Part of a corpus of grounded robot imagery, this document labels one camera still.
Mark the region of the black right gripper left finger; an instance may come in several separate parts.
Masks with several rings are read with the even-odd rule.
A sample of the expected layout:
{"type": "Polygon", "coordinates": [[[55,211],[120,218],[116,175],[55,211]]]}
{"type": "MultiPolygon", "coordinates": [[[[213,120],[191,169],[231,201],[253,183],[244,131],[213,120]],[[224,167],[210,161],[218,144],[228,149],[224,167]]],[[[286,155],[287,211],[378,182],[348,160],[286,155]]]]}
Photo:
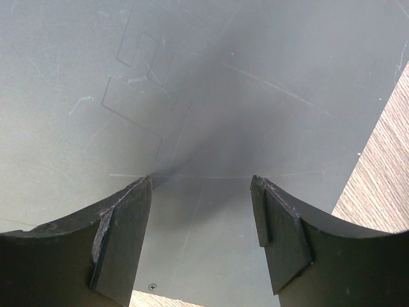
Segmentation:
{"type": "Polygon", "coordinates": [[[128,306],[152,201],[142,177],[30,231],[1,234],[2,306],[128,306]]]}

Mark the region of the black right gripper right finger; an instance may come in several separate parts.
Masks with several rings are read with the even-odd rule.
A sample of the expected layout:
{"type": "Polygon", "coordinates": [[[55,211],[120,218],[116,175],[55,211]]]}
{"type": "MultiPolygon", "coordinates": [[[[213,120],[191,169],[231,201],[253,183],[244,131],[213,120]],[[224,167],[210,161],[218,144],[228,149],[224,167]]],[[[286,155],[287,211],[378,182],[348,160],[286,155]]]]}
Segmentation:
{"type": "Polygon", "coordinates": [[[281,306],[408,305],[408,232],[339,219],[259,176],[251,198],[281,306]]]}

